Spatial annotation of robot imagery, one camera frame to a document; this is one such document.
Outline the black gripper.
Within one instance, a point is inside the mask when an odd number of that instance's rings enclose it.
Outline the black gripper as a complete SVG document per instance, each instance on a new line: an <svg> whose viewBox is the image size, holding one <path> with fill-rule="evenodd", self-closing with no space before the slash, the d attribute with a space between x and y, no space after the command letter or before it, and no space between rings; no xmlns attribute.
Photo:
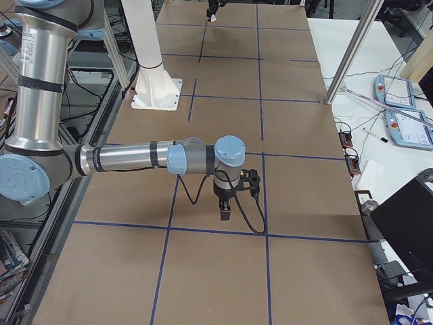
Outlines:
<svg viewBox="0 0 433 325"><path fill-rule="evenodd" d="M215 16L219 8L219 0L208 0L207 16Z"/></svg>
<svg viewBox="0 0 433 325"><path fill-rule="evenodd" d="M221 221L229 221L231 216L231 207L229 201L235 196L235 190L220 188L218 185L214 184L213 191L219 198Z"/></svg>

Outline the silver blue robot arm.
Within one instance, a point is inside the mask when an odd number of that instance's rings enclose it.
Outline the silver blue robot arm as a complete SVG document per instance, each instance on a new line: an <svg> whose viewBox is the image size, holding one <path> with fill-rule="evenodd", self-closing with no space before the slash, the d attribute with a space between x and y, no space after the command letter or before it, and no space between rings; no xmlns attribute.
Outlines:
<svg viewBox="0 0 433 325"><path fill-rule="evenodd" d="M95 172L166 169L213 176L221 219L245 180L246 148L233 135L206 145L196 138L135 145L63 145L58 137L69 42L79 33L105 35L103 1L17 1L22 23L16 124L1 156L1 194L28 202Z"/></svg>

